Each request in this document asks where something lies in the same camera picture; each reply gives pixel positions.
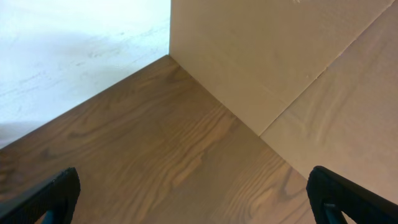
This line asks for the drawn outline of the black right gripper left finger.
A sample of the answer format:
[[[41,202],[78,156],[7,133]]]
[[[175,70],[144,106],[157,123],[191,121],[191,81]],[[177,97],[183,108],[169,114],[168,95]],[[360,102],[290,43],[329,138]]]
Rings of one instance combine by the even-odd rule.
[[[62,170],[22,194],[1,204],[1,223],[70,224],[80,195],[74,167]]]

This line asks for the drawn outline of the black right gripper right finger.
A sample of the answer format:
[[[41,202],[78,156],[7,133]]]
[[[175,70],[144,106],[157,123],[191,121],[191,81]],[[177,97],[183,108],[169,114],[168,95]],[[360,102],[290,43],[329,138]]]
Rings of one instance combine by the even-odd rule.
[[[317,224],[397,223],[397,205],[323,166],[315,166],[306,186]]]

